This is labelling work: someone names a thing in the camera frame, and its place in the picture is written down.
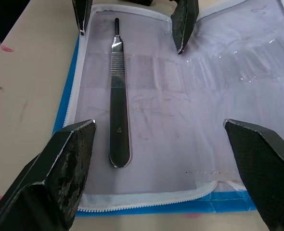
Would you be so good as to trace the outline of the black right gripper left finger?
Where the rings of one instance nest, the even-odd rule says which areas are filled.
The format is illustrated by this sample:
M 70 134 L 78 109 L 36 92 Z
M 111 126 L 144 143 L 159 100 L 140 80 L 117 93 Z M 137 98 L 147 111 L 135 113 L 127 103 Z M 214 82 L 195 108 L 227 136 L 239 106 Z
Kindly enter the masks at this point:
M 0 231 L 67 231 L 85 189 L 95 121 L 53 134 L 0 200 Z

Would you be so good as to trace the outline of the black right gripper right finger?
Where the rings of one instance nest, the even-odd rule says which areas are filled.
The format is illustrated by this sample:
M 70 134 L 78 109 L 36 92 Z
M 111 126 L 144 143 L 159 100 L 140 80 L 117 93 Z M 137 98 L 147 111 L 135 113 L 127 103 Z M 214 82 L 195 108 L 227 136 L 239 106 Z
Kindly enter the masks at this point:
M 262 220 L 271 231 L 284 231 L 284 140 L 273 130 L 226 119 L 238 171 Z

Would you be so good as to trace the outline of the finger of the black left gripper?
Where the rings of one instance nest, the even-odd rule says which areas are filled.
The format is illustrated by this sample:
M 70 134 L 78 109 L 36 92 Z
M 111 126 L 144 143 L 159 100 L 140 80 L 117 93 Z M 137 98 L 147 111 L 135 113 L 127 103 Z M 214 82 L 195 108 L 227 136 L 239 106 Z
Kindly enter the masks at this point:
M 177 6 L 171 15 L 172 37 L 178 54 L 182 54 L 194 30 L 199 15 L 198 0 L 176 0 Z
M 93 0 L 72 0 L 77 27 L 82 36 L 87 30 L 92 3 Z

